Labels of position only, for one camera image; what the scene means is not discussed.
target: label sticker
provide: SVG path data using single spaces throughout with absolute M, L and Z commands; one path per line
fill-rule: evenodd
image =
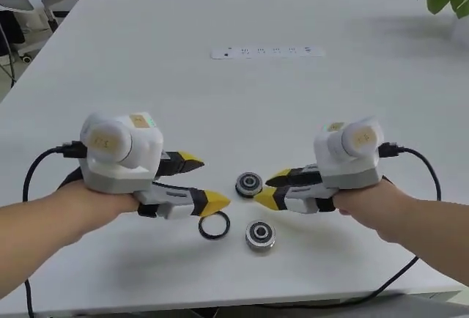
M 93 131 L 89 139 L 88 147 L 107 153 L 115 153 L 119 148 L 119 139 L 108 133 Z
M 342 129 L 342 126 L 344 126 L 343 122 L 333 122 L 329 125 L 328 132 L 331 133 L 333 131 L 339 131 L 340 129 Z
M 376 143 L 376 140 L 376 133 L 374 133 L 371 126 L 362 127 L 360 130 L 355 131 L 352 137 L 355 148 L 360 148 L 368 143 Z
M 131 114 L 129 117 L 130 120 L 132 120 L 133 126 L 135 126 L 137 129 L 149 128 L 149 124 L 143 115 Z

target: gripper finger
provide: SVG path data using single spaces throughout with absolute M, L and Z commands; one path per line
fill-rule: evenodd
M 175 174 L 188 173 L 204 166 L 204 162 L 190 153 L 183 151 L 166 152 L 161 154 L 160 165 L 156 177 L 169 177 Z
M 284 169 L 265 182 L 268 186 L 281 188 L 283 186 L 305 186 L 320 184 L 321 174 L 317 164 L 310 164 L 302 168 Z
M 311 214 L 335 210 L 332 195 L 337 192 L 327 189 L 323 184 L 310 186 L 285 186 L 282 188 L 265 188 L 254 199 L 271 210 L 290 210 L 292 212 Z
M 153 182 L 148 191 L 139 191 L 134 196 L 140 201 L 139 215 L 184 218 L 189 215 L 206 217 L 222 210 L 229 199 L 214 192 L 198 188 L 184 188 Z

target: cord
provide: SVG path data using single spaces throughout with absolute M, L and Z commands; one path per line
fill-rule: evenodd
M 7 50 L 8 50 L 8 60 L 10 61 L 10 71 L 11 71 L 11 73 L 8 73 L 8 70 L 5 69 L 3 65 L 0 65 L 0 68 L 8 75 L 8 77 L 10 77 L 10 79 L 11 79 L 10 88 L 12 89 L 14 87 L 14 85 L 16 84 L 15 68 L 13 67 L 13 52 L 12 52 L 12 49 L 10 47 L 10 44 L 8 43 L 8 38 L 5 34 L 5 31 L 3 30 L 3 26 L 1 25 L 1 23 L 0 23 L 0 32 L 1 32 L 1 36 L 3 38 L 3 41 L 5 42 L 5 45 L 6 45 Z
M 62 147 L 50 148 L 44 153 L 40 154 L 39 157 L 37 157 L 34 160 L 34 162 L 32 162 L 31 166 L 29 167 L 28 173 L 26 174 L 26 177 L 24 178 L 23 202 L 28 201 L 29 185 L 31 184 L 31 178 L 37 166 L 49 155 L 52 155 L 54 153 L 60 153 L 61 149 Z M 28 306 L 28 316 L 29 318 L 34 318 L 34 310 L 32 308 L 31 284 L 29 283 L 29 279 L 26 279 L 26 281 L 24 282 L 24 287 L 26 289 L 26 305 Z
M 63 144 L 60 147 L 50 148 L 47 151 L 41 153 L 35 160 L 32 162 L 29 167 L 26 177 L 24 178 L 23 184 L 23 202 L 28 201 L 29 197 L 29 185 L 31 184 L 31 178 L 34 172 L 36 171 L 37 166 L 46 159 L 49 155 L 54 153 L 62 153 L 65 158 L 83 158 L 86 157 L 86 147 L 79 141 L 72 141 L 69 144 Z M 34 318 L 34 310 L 32 308 L 32 293 L 31 293 L 31 284 L 29 279 L 26 279 L 24 282 L 24 287 L 26 289 L 26 305 L 28 308 L 29 318 Z
M 407 148 L 407 147 L 399 147 L 397 144 L 392 144 L 386 142 L 382 144 L 378 149 L 380 158 L 387 158 L 387 157 L 396 157 L 400 153 L 410 153 L 411 155 L 415 155 L 418 159 L 424 162 L 425 166 L 428 168 L 430 174 L 432 175 L 433 182 L 435 183 L 435 189 L 437 193 L 437 201 L 441 201 L 441 185 L 438 176 L 433 169 L 432 164 L 422 155 L 420 152 Z M 393 282 L 395 282 L 398 278 L 400 278 L 405 272 L 407 272 L 416 262 L 418 261 L 418 257 L 414 256 L 399 272 L 397 272 L 394 276 L 392 276 L 389 280 L 387 280 L 383 285 L 381 285 L 378 289 L 374 290 L 371 294 L 367 296 L 363 296 L 360 298 L 352 298 L 350 300 L 340 302 L 340 303 L 331 303 L 327 305 L 289 305 L 289 306 L 272 306 L 272 305 L 255 305 L 258 307 L 263 308 L 270 308 L 270 309 L 331 309 L 331 308 L 344 308 L 350 306 L 360 305 L 362 303 L 366 303 L 373 298 L 377 297 L 381 292 L 386 290 Z

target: black cable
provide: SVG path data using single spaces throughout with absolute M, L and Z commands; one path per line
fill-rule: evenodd
M 29 167 L 28 173 L 24 178 L 23 184 L 23 202 L 28 201 L 28 193 L 29 193 L 29 185 L 31 184 L 31 178 L 36 170 L 37 166 L 49 155 L 54 153 L 60 153 L 63 150 L 62 147 L 55 147 L 48 149 L 44 153 L 40 154 L 39 157 L 36 158 L 34 162 L 32 162 L 31 166 Z M 28 316 L 29 318 L 34 318 L 34 310 L 32 308 L 32 294 L 31 294 L 31 284 L 29 283 L 29 279 L 26 279 L 24 282 L 24 287 L 26 289 L 26 305 L 28 307 Z
M 0 33 L 3 38 L 3 41 L 5 42 L 5 46 L 7 47 L 8 51 L 8 60 L 10 61 L 10 73 L 8 73 L 7 69 L 1 66 L 1 69 L 11 78 L 11 83 L 10 83 L 10 88 L 12 89 L 14 85 L 16 84 L 16 77 L 15 77 L 15 68 L 13 67 L 13 52 L 10 47 L 10 44 L 8 42 L 7 35 L 5 34 L 5 31 L 3 30 L 3 26 L 0 23 Z
M 395 144 L 385 143 L 380 146 L 380 157 L 395 157 L 399 155 L 399 153 L 410 153 L 411 155 L 415 155 L 418 159 L 424 162 L 425 166 L 428 168 L 430 174 L 432 175 L 433 182 L 435 183 L 435 188 L 437 191 L 437 201 L 441 201 L 441 185 L 440 180 L 432 167 L 432 164 L 422 155 L 420 152 L 415 151 L 414 149 L 407 148 L 407 147 L 398 147 Z M 340 302 L 340 303 L 331 303 L 325 305 L 288 305 L 288 306 L 272 306 L 272 305 L 255 305 L 258 307 L 263 308 L 270 308 L 270 309 L 332 309 L 332 308 L 344 308 L 350 306 L 360 305 L 362 303 L 366 303 L 373 298 L 377 297 L 381 292 L 386 290 L 393 282 L 395 282 L 398 278 L 400 278 L 405 272 L 407 272 L 416 262 L 418 261 L 418 257 L 414 256 L 410 262 L 408 262 L 399 272 L 397 272 L 394 276 L 392 276 L 389 280 L 387 280 L 383 285 L 381 285 L 378 289 L 374 290 L 371 294 L 367 296 L 363 296 L 360 298 L 352 298 L 350 300 Z

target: wrist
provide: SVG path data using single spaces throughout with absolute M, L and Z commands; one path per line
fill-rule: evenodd
M 413 216 L 417 212 L 417 205 L 417 199 L 401 193 L 396 198 L 396 206 L 392 216 L 384 223 L 382 229 L 378 229 L 380 236 L 390 243 L 401 244 L 413 222 Z
M 86 218 L 79 204 L 73 199 L 65 198 L 61 194 L 53 193 L 43 199 L 55 213 L 53 219 L 59 219 L 56 231 L 62 234 L 62 245 L 66 246 L 78 241 L 84 234 Z

